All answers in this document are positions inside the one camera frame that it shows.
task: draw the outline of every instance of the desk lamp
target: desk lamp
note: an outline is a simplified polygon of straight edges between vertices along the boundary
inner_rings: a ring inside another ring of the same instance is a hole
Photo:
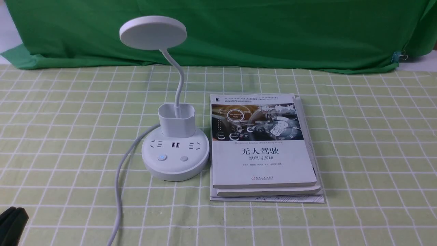
[[[179,103],[184,85],[184,71],[170,56],[167,49],[180,45],[187,38],[187,30],[180,21],[165,16],[144,16],[132,19],[120,28],[120,40],[126,46],[142,50],[159,50],[179,72],[179,85],[174,103],[158,108],[160,123],[151,126],[137,137],[121,160],[115,175],[117,217],[108,241],[111,246],[117,234],[121,214],[118,178],[121,166],[135,146],[145,138],[141,154],[152,176],[167,181],[183,181],[196,176],[205,167],[209,157],[209,142],[205,133],[196,127],[194,107]]]

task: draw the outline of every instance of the round lamp head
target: round lamp head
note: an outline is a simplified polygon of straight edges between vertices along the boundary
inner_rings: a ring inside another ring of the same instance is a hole
[[[165,16],[138,17],[120,28],[121,42],[135,49],[168,49],[180,45],[186,38],[185,26]]]

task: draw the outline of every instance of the binder clip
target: binder clip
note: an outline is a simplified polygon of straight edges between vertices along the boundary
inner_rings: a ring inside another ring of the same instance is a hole
[[[22,207],[10,207],[0,214],[0,246],[18,246],[28,220]]]
[[[396,52],[393,53],[391,63],[398,63],[399,60],[405,61],[407,59],[408,59],[408,55],[405,54],[405,50],[403,50],[403,51],[396,51]]]

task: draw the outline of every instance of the book title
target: book title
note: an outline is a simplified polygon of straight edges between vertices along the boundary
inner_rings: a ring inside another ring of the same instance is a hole
[[[249,160],[273,160],[279,154],[278,148],[242,148],[242,155],[248,155]]]

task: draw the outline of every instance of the green cloth backdrop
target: green cloth backdrop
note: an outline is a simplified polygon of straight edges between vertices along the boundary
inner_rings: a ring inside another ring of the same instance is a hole
[[[437,40],[437,0],[6,0],[23,45],[20,69],[168,64],[124,46],[121,25],[176,18],[188,38],[169,50],[184,66],[386,72],[394,52],[420,56]]]

